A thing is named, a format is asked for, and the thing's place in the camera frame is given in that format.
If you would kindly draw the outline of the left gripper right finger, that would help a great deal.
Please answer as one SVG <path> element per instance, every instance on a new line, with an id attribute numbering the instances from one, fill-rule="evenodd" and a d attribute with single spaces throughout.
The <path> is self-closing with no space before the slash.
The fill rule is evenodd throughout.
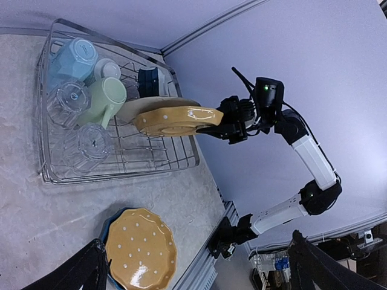
<path id="1" fill-rule="evenodd" d="M 292 289 L 385 289 L 345 268 L 295 230 L 288 248 Z"/>

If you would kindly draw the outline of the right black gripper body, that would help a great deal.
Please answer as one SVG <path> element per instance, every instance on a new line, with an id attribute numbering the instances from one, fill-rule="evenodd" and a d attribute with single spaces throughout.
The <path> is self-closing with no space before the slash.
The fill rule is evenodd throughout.
<path id="1" fill-rule="evenodd" d="M 251 99 L 239 99 L 238 96 L 225 98 L 218 111 L 223 113 L 220 125 L 216 128 L 219 139 L 228 140 L 229 144 L 245 141 L 249 132 L 257 130 L 257 113 Z"/>

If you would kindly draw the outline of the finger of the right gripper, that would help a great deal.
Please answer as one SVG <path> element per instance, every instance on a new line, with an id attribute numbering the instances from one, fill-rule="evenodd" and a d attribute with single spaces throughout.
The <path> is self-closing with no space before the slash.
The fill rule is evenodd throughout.
<path id="1" fill-rule="evenodd" d="M 196 133 L 209 135 L 220 140 L 229 139 L 229 128 L 227 127 L 227 125 L 203 127 L 197 129 Z"/>

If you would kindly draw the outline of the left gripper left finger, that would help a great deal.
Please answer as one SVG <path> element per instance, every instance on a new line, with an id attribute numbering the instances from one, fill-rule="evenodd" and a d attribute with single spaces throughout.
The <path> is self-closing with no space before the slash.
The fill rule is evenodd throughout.
<path id="1" fill-rule="evenodd" d="M 60 267 L 25 289 L 105 289 L 108 260 L 105 245 L 93 239 Z"/>

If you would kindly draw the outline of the blue dotted plate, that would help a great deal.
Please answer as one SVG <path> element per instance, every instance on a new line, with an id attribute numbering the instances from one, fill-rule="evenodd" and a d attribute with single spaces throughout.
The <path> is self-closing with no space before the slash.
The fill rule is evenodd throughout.
<path id="1" fill-rule="evenodd" d="M 114 215 L 111 215 L 109 218 L 107 218 L 104 223 L 103 223 L 103 227 L 102 227 L 102 230 L 100 232 L 100 235 L 99 235 L 99 239 L 104 243 L 106 244 L 106 241 L 108 240 L 108 236 L 109 236 L 109 228 L 110 228 L 110 225 L 115 221 L 117 220 L 122 214 L 124 211 L 126 210 L 134 210 L 134 208 L 132 207 L 123 207 L 121 208 L 120 210 L 118 210 Z M 109 282 L 116 288 L 116 289 L 119 289 L 119 290 L 124 290 L 124 288 L 122 287 L 122 285 L 117 282 L 111 275 L 110 272 L 108 272 L 108 280 Z"/>

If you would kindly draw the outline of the yellow dotted plate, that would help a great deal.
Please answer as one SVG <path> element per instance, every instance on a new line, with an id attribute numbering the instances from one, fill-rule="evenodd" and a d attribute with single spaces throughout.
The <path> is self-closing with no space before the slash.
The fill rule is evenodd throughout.
<path id="1" fill-rule="evenodd" d="M 132 122 L 149 137 L 185 137 L 196 135 L 198 129 L 219 125 L 223 115 L 217 109 L 201 106 L 165 107 L 138 114 Z"/>
<path id="2" fill-rule="evenodd" d="M 145 208 L 126 210 L 105 244 L 112 277 L 124 289 L 166 289 L 177 267 L 171 230 Z"/>

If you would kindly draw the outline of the beige plate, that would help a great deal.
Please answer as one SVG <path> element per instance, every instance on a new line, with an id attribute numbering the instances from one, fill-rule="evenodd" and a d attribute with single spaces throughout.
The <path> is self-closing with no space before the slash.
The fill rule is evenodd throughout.
<path id="1" fill-rule="evenodd" d="M 115 116 L 122 121 L 130 123 L 138 114 L 160 108 L 179 106 L 200 106 L 200 104 L 181 97 L 145 97 L 125 102 Z"/>

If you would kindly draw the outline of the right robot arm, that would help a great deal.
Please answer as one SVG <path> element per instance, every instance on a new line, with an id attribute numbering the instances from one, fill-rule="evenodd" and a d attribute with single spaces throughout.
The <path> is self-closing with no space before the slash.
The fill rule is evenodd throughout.
<path id="1" fill-rule="evenodd" d="M 278 246 L 276 230 L 329 210 L 341 179 L 304 118 L 284 103 L 284 84 L 257 77 L 241 92 L 206 81 L 194 93 L 219 110 L 218 125 L 198 130 L 204 159 L 221 194 L 234 202 L 239 224 L 228 243 Z"/>

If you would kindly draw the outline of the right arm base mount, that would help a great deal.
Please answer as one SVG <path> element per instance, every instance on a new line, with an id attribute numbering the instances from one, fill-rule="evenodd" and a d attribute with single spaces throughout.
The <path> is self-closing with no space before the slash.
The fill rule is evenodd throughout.
<path id="1" fill-rule="evenodd" d="M 236 245 L 257 238 L 258 235 L 251 229 L 252 216 L 252 214 L 243 216 L 236 226 L 232 226 L 227 216 L 223 217 L 207 244 L 211 256 L 215 259 L 219 256 L 228 259 L 233 255 Z"/>

